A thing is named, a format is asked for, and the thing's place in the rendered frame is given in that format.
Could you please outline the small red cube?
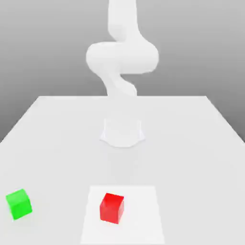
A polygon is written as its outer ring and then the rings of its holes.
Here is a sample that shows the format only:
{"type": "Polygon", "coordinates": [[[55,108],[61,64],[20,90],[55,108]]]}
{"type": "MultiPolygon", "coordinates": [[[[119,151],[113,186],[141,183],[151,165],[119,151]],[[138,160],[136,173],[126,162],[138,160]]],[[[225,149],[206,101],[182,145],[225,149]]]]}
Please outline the small red cube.
{"type": "Polygon", "coordinates": [[[100,219],[119,224],[124,212],[124,196],[106,193],[100,204],[100,219]]]}

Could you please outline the small green cube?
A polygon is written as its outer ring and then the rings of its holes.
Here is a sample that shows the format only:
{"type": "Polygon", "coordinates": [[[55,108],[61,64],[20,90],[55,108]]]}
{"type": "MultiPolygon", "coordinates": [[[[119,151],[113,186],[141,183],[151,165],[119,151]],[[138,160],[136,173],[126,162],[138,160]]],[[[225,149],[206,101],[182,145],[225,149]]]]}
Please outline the small green cube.
{"type": "Polygon", "coordinates": [[[14,220],[22,218],[33,211],[29,196],[24,189],[6,195],[6,201],[14,220]]]}

